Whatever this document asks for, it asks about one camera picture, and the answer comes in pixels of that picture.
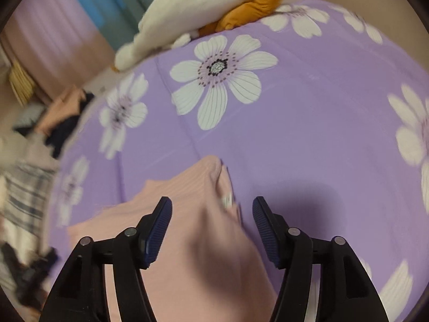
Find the pink ribbed knit sweater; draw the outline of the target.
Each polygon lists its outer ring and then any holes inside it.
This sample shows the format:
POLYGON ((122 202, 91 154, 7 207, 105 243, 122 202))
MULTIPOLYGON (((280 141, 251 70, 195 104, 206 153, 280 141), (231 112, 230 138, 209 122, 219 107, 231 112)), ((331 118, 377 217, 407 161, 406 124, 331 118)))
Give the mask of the pink ribbed knit sweater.
POLYGON ((172 218, 155 263, 142 273, 158 321, 268 321, 276 293, 259 251, 241 226, 227 168, 206 156, 167 181, 149 180, 131 201, 68 228, 109 239, 172 201, 172 218))

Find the grey pillow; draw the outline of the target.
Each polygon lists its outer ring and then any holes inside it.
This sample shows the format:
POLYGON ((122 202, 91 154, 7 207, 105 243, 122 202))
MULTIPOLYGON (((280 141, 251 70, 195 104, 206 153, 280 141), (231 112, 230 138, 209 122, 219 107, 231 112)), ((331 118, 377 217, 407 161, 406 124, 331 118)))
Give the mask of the grey pillow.
POLYGON ((58 162, 51 156, 52 149, 45 146, 45 136, 34 132, 46 107, 39 103, 26 106, 12 126, 1 133, 1 172, 17 162, 42 169, 56 170, 58 162))

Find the folded dark navy garment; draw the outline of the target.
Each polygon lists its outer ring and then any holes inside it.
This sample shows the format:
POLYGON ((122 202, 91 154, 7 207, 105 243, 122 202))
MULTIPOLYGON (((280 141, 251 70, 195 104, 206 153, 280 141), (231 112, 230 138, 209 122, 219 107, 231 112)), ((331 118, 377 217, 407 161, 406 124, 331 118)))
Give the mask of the folded dark navy garment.
POLYGON ((91 92, 85 92, 84 94, 84 99, 79 103, 78 114, 70 116, 57 124, 44 141, 45 146, 52 149, 51 156, 54 159, 59 159, 66 140, 74 132, 88 104, 95 98, 95 95, 91 92))

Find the white goose plush toy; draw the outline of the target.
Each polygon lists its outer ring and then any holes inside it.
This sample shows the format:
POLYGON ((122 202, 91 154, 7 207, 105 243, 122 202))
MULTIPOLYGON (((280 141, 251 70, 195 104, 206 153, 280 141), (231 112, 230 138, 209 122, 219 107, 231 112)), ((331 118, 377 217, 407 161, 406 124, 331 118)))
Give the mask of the white goose plush toy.
POLYGON ((134 39, 116 52, 114 67, 126 71, 157 49, 179 47, 184 39, 208 36, 256 22, 282 0, 153 0, 134 39))

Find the purple floral bed sheet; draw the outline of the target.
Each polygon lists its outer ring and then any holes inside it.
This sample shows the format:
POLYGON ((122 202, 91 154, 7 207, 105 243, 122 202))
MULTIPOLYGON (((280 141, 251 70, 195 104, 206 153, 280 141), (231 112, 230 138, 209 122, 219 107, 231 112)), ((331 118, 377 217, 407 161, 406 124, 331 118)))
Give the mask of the purple floral bed sheet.
POLYGON ((346 238, 389 320, 411 313, 428 284, 428 74, 376 28, 297 0, 144 61, 64 149, 48 244, 66 260, 70 226, 206 156, 228 170, 276 297, 257 196, 311 237, 346 238))

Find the folded peach garment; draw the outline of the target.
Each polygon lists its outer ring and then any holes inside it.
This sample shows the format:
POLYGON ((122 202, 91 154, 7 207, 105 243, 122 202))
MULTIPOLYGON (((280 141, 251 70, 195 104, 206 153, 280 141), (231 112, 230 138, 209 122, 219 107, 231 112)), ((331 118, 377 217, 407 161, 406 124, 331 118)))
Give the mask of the folded peach garment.
POLYGON ((82 88, 72 86, 57 97, 48 107, 35 127, 35 132, 49 136, 51 131, 65 119, 80 113, 80 104, 86 100, 86 92, 82 88))

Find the yellow hanging cloth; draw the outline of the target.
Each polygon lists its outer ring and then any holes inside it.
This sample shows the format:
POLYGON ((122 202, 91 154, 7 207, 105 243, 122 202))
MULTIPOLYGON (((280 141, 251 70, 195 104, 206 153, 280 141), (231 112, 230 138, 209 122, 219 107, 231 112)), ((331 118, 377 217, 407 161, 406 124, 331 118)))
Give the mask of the yellow hanging cloth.
POLYGON ((17 60, 12 61, 9 72, 9 84, 21 106, 28 104, 36 89, 36 82, 17 60))

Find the pink curtain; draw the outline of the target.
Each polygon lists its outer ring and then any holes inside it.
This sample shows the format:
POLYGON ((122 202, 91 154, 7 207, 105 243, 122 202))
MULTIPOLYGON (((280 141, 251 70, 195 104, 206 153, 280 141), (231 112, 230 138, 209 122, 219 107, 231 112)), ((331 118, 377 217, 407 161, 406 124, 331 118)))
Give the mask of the pink curtain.
POLYGON ((115 54, 78 0, 22 0, 1 32, 1 45, 45 102, 91 80, 115 54))

